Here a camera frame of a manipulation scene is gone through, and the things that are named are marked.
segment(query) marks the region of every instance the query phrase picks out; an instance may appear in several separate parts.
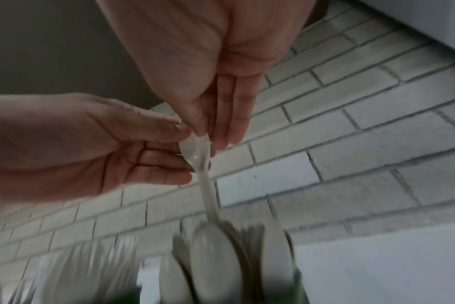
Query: person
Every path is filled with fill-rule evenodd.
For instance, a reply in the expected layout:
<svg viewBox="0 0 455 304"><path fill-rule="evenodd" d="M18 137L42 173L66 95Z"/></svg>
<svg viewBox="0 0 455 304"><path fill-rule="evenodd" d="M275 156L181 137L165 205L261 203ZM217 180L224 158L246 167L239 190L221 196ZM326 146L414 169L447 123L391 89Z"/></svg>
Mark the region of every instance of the person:
<svg viewBox="0 0 455 304"><path fill-rule="evenodd" d="M267 70L314 0L97 0L148 85L222 151L245 135ZM183 185L176 119L87 94L0 96L0 202Z"/></svg>

